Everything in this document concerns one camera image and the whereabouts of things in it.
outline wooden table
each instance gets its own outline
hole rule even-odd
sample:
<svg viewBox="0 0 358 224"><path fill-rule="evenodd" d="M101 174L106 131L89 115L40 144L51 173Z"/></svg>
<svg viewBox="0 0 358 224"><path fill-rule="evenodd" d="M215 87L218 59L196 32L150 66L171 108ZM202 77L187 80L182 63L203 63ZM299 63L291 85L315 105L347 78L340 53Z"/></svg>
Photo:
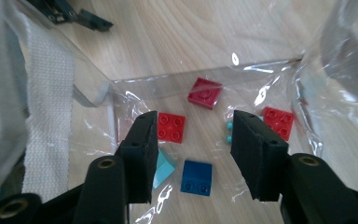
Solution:
<svg viewBox="0 0 358 224"><path fill-rule="evenodd" d="M76 9L85 8L115 26L107 33L92 32L75 24L65 24L60 29L109 79L183 73L178 85L188 87L196 76L208 76L204 70L213 73L235 63L298 58L327 18L332 2L73 0L70 3ZM280 75L279 80L286 79ZM190 105L186 93L179 89L174 96L134 104L139 108L137 113L156 109L186 115L187 121L182 145L161 143L177 161L176 171L153 191L151 204L131 206L131 223L282 223L278 203L252 200L240 171L229 156L229 145L224 142L225 122L230 119L233 107L255 113L264 105L290 109L287 99L274 98L275 93L279 95L286 90L282 84L269 92L263 104L255 105L258 91L267 85L263 80L231 84L225 87L214 111ZM84 109L76 103L74 107L82 111L74 117L74 128L81 130L87 123L85 118L93 118L93 123L87 125L97 131L77 135L82 136L82 142L89 139L96 144L73 147L70 188L84 180L93 159L112 152L103 135L109 135L106 116L113 108ZM293 132L290 152L303 151L299 144L301 134L296 127ZM180 192L185 159L213 164L210 197ZM349 175L347 180L358 185L354 173Z"/></svg>

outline lego stud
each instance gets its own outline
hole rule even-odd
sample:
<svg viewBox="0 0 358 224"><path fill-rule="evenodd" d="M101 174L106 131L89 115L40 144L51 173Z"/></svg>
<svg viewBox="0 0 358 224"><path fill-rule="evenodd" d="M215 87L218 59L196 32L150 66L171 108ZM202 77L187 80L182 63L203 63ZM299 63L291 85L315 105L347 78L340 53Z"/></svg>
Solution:
<svg viewBox="0 0 358 224"><path fill-rule="evenodd" d="M199 97L202 99L207 99L209 97L211 97L211 91L210 90L205 90L205 91L200 91L199 92Z"/></svg>
<svg viewBox="0 0 358 224"><path fill-rule="evenodd" d="M207 193L208 192L208 187L205 185L200 185L200 192L201 193Z"/></svg>
<svg viewBox="0 0 358 224"><path fill-rule="evenodd" d="M226 141L231 144L232 143L232 136L228 135Z"/></svg>
<svg viewBox="0 0 358 224"><path fill-rule="evenodd" d="M169 120L168 117L165 115L159 117L159 122L162 124L168 123L168 120Z"/></svg>
<svg viewBox="0 0 358 224"><path fill-rule="evenodd" d="M308 165L308 166L318 166L319 162L316 161L314 158L309 156L302 156L298 158L302 163Z"/></svg>
<svg viewBox="0 0 358 224"><path fill-rule="evenodd" d="M116 162L111 159L103 160L98 163L98 167L101 169L106 169L106 168L112 167L114 165L116 165Z"/></svg>
<svg viewBox="0 0 358 224"><path fill-rule="evenodd" d="M290 123L293 121L293 118L288 116L288 115L283 115L282 119L281 119L282 122L286 122L286 123Z"/></svg>
<svg viewBox="0 0 358 224"><path fill-rule="evenodd" d="M279 134L280 136L287 136L287 134L289 134L289 132L287 132L286 129L280 129L280 130L278 131L278 134Z"/></svg>
<svg viewBox="0 0 358 224"><path fill-rule="evenodd" d="M174 119L173 124L177 127L183 124L183 121L181 119Z"/></svg>
<svg viewBox="0 0 358 224"><path fill-rule="evenodd" d="M15 199L5 204L0 209L0 218L10 218L16 216L28 206L28 201L25 199Z"/></svg>
<svg viewBox="0 0 358 224"><path fill-rule="evenodd" d="M165 137L166 134L167 134L167 133L166 133L164 130L159 130L158 133L157 133L157 135L158 135L159 138Z"/></svg>
<svg viewBox="0 0 358 224"><path fill-rule="evenodd" d="M272 111L270 110L268 113L267 113L267 117L269 119L275 119L277 117L277 113L275 111Z"/></svg>
<svg viewBox="0 0 358 224"><path fill-rule="evenodd" d="M232 121L229 121L229 122L227 123L227 129L228 129L228 130L232 130Z"/></svg>
<svg viewBox="0 0 358 224"><path fill-rule="evenodd" d="M180 134L178 132L171 134L171 139L177 141L180 138Z"/></svg>
<svg viewBox="0 0 358 224"><path fill-rule="evenodd" d="M193 189L193 184L190 182L186 182L184 187L186 190L191 190L191 189Z"/></svg>

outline teal lego brick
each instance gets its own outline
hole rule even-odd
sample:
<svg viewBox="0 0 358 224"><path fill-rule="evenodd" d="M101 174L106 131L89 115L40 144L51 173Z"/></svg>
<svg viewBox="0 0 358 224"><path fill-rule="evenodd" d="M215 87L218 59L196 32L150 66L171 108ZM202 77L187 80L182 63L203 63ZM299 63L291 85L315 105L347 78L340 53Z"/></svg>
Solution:
<svg viewBox="0 0 358 224"><path fill-rule="evenodd" d="M153 189L158 188L175 171L176 161L163 149L158 150L157 169L153 180Z"/></svg>

